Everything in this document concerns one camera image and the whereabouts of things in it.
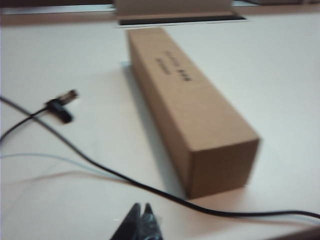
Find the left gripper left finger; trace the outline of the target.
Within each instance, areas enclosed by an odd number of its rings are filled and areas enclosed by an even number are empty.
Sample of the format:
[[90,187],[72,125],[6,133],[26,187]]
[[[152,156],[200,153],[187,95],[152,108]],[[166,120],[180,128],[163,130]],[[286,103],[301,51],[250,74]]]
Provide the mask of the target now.
[[114,232],[111,240],[137,240],[139,225],[141,219],[141,204],[135,203],[117,230]]

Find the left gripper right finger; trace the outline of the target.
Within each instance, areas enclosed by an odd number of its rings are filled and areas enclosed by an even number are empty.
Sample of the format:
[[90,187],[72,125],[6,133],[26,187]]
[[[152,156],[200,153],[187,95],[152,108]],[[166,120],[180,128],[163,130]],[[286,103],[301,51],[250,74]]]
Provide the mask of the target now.
[[142,240],[163,240],[163,235],[158,221],[149,203],[145,205],[141,216],[141,239]]

